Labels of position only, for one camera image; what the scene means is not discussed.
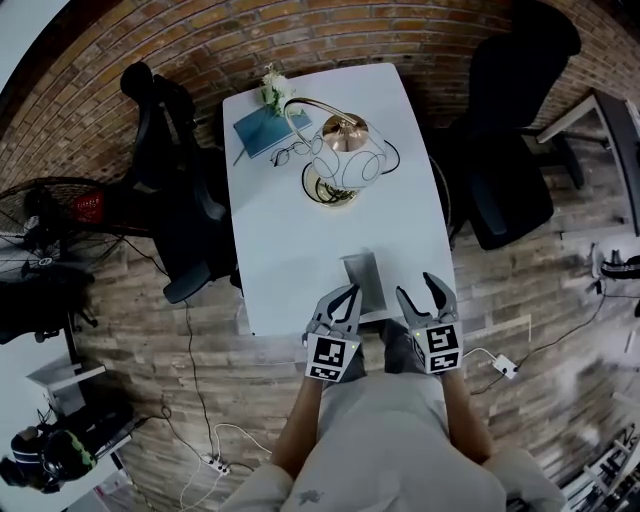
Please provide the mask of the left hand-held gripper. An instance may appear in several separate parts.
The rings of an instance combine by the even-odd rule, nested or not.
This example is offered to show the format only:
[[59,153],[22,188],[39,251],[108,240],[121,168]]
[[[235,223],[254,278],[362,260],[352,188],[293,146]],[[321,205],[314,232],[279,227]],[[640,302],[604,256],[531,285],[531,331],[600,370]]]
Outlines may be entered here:
[[307,353],[306,377],[325,383],[342,380],[361,345],[361,340],[353,336],[357,334],[362,297],[360,286],[351,284],[334,289],[318,301],[312,321],[326,325],[333,322],[333,314],[342,304],[348,303],[344,316],[336,321],[338,331],[321,326],[303,334]]

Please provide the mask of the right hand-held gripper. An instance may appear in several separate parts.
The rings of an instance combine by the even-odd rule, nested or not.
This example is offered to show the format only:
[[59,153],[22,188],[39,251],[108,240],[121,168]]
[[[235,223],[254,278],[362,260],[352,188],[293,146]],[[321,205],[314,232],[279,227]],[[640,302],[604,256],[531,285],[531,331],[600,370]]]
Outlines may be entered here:
[[424,272],[423,278],[438,309],[436,323],[430,313],[417,310],[413,301],[400,287],[396,287],[396,298],[411,331],[413,349],[426,374],[441,374],[461,365],[463,344],[460,323],[457,322],[457,298],[454,291],[436,275]]

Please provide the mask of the person's right forearm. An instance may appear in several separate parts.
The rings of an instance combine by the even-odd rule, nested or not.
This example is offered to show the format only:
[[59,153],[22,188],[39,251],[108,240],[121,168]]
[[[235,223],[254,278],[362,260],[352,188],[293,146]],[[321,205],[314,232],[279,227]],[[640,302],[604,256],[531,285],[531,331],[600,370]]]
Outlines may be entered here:
[[472,462],[483,465],[494,454],[493,439],[471,402],[459,369],[441,377],[451,444]]

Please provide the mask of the person's left forearm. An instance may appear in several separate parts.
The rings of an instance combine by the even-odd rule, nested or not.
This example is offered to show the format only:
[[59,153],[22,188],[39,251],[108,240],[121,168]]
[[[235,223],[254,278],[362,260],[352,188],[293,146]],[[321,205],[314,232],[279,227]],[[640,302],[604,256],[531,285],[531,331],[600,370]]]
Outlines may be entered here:
[[293,409],[271,453],[270,462],[293,479],[298,477],[317,442],[323,387],[321,380],[303,378]]

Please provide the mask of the person's grey trousers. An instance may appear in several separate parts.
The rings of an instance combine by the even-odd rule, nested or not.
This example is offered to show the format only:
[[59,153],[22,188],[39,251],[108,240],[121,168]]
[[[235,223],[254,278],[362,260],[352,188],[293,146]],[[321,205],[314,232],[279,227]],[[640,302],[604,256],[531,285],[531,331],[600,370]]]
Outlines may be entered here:
[[[394,319],[366,323],[364,333],[377,334],[384,345],[384,372],[389,374],[425,374],[424,363],[413,349],[413,338],[408,329]],[[366,377],[363,344],[360,344],[341,379],[342,383]]]

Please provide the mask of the person's light shirt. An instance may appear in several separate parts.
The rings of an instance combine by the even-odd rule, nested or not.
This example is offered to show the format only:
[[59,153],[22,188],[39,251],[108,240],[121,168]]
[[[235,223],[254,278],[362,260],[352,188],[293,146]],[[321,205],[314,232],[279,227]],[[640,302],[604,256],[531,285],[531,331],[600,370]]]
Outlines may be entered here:
[[481,464],[463,455],[439,380],[403,373],[329,387],[299,475],[264,464],[220,512],[562,512],[565,503],[524,450]]

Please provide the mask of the gold lamp with globe shade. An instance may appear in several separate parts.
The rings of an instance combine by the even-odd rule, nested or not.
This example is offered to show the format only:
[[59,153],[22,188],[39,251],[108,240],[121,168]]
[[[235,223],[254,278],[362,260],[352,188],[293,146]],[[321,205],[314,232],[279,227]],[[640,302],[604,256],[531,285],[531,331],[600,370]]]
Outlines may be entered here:
[[[296,106],[311,106],[329,114],[308,138],[295,125]],[[290,129],[308,148],[309,164],[303,171],[303,189],[322,205],[336,207],[351,202],[387,171],[388,150],[379,130],[362,117],[326,103],[297,97],[282,109]]]

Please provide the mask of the black-rimmed eyeglasses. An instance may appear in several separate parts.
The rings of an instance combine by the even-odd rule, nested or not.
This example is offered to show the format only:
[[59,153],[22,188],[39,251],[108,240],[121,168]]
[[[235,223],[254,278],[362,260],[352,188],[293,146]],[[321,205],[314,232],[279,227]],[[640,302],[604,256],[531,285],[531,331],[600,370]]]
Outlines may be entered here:
[[309,151],[310,148],[305,143],[296,141],[287,147],[275,149],[270,156],[270,162],[274,167],[284,166],[292,156],[305,156]]

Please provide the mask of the white power strip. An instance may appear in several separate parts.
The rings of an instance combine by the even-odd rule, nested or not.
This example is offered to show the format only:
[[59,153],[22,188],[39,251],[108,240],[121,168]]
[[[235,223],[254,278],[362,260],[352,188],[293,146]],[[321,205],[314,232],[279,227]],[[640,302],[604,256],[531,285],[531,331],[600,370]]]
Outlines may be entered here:
[[230,464],[219,453],[201,455],[200,460],[221,476],[231,473]]

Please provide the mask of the blue notebook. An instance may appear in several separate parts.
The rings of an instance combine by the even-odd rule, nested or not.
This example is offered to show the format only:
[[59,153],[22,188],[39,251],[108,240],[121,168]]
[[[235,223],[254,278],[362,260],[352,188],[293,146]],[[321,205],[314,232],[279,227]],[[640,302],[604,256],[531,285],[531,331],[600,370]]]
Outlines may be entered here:
[[267,150],[272,150],[272,154],[277,148],[287,147],[296,141],[303,142],[284,117],[274,114],[266,106],[237,121],[233,127],[243,144],[233,166],[244,155],[254,158]]

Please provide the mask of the black mesh office chair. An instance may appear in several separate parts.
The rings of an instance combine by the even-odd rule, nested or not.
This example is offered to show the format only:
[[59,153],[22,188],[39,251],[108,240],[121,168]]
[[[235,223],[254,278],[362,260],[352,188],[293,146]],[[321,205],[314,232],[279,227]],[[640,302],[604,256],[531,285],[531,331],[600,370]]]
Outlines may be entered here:
[[166,299],[176,304],[223,277],[240,288],[225,154],[198,144],[191,95],[143,62],[126,68],[120,88],[139,109],[132,174],[150,191],[146,217],[170,279]]

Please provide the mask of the white flower bouquet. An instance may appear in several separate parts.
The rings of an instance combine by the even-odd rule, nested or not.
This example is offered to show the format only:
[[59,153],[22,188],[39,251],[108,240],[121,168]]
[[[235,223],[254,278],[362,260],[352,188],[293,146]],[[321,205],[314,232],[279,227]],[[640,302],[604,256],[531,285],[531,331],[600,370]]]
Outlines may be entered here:
[[273,63],[269,63],[265,69],[266,73],[261,79],[260,97],[263,104],[274,114],[283,117],[285,104],[295,97],[296,90]]

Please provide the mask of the red box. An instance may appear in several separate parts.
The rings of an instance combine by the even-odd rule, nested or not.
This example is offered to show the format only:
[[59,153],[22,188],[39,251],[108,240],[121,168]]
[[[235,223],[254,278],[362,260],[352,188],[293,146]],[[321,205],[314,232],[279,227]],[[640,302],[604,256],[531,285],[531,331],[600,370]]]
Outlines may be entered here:
[[94,190],[76,197],[71,203],[71,219],[78,223],[99,225],[105,220],[105,194]]

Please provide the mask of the white shelf unit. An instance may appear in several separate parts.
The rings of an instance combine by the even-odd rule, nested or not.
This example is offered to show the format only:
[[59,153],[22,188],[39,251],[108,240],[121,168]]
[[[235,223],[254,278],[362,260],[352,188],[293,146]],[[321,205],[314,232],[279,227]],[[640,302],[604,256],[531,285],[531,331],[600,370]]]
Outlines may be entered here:
[[84,406],[105,412],[130,405],[123,393],[108,386],[107,368],[99,363],[72,363],[61,358],[28,373],[20,383],[25,426],[53,425]]

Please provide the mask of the large black floor fan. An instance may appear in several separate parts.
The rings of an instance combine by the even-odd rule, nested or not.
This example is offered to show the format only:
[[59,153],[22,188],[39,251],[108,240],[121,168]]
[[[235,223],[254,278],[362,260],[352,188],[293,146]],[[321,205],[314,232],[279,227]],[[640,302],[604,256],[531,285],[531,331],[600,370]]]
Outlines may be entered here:
[[[72,201],[103,190],[102,224],[71,219]],[[0,192],[0,282],[75,269],[94,277],[128,236],[150,234],[148,196],[118,182],[53,177],[30,180]]]

